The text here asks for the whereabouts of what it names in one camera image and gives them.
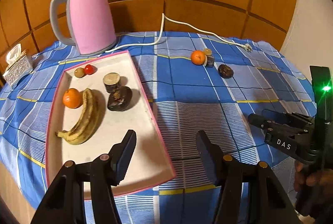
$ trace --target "kettle handle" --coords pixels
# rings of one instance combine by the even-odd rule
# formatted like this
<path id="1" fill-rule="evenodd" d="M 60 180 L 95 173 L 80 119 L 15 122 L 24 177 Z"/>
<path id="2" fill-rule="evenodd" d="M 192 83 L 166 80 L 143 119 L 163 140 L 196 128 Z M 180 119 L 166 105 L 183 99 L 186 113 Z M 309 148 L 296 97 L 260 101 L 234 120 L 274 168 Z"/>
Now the kettle handle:
<path id="1" fill-rule="evenodd" d="M 50 4 L 50 22 L 54 32 L 54 35 L 65 45 L 75 45 L 75 42 L 71 38 L 66 38 L 60 31 L 57 9 L 61 3 L 67 2 L 67 0 L 51 0 Z"/>

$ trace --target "tray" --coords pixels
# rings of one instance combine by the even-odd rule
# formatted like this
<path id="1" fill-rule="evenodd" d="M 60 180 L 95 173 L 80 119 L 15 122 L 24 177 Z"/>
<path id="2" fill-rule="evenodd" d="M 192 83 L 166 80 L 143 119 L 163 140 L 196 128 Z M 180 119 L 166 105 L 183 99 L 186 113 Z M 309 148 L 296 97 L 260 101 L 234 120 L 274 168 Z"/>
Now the tray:
<path id="1" fill-rule="evenodd" d="M 76 78 L 75 69 L 80 66 L 84 68 L 87 64 L 95 66 L 97 71 L 93 75 Z M 126 111 L 109 111 L 106 108 L 109 94 L 105 90 L 103 77 L 111 72 L 119 73 L 121 85 L 132 89 L 130 108 Z M 60 130 L 71 129 L 81 114 L 82 106 L 69 109 L 63 105 L 62 97 L 68 88 L 79 91 L 92 89 L 105 114 L 95 134 L 80 145 L 70 145 L 55 134 Z M 66 69 L 59 80 L 48 123 L 45 158 L 47 185 L 51 184 L 67 160 L 80 164 L 108 153 L 115 143 L 121 142 L 128 129 L 136 132 L 137 145 L 124 180 L 112 187 L 114 196 L 138 192 L 167 182 L 175 177 L 174 167 L 128 51 Z M 90 198 L 90 183 L 84 183 L 84 199 Z"/>

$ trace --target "green led light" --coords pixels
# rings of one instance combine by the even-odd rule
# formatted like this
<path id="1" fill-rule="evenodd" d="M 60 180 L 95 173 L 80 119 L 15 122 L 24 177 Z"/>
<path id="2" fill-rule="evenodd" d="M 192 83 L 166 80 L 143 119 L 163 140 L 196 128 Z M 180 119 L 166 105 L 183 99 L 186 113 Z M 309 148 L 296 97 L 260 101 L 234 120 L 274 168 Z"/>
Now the green led light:
<path id="1" fill-rule="evenodd" d="M 323 87 L 322 90 L 326 92 L 326 91 L 329 91 L 330 89 L 332 89 L 331 86 L 325 86 L 325 87 Z"/>

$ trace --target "tissue box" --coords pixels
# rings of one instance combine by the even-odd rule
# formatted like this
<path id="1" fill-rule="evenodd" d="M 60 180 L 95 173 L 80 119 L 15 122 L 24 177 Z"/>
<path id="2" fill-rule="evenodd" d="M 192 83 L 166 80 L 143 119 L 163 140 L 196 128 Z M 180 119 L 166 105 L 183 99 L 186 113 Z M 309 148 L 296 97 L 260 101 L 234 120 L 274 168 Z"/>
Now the tissue box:
<path id="1" fill-rule="evenodd" d="M 3 78 L 7 81 L 8 85 L 14 89 L 19 80 L 30 74 L 33 69 L 31 56 L 24 50 L 18 58 L 6 68 Z"/>

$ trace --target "banana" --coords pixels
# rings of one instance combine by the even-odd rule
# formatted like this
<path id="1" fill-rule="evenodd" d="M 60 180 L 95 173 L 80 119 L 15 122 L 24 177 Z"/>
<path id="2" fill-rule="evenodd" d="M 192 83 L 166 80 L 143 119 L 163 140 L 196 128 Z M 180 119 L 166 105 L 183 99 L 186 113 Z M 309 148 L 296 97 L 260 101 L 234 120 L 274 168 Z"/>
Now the banana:
<path id="1" fill-rule="evenodd" d="M 69 144 L 79 145 L 85 142 L 96 130 L 99 119 L 97 101 L 91 89 L 83 91 L 83 109 L 78 122 L 69 131 L 59 131 L 56 135 Z"/>

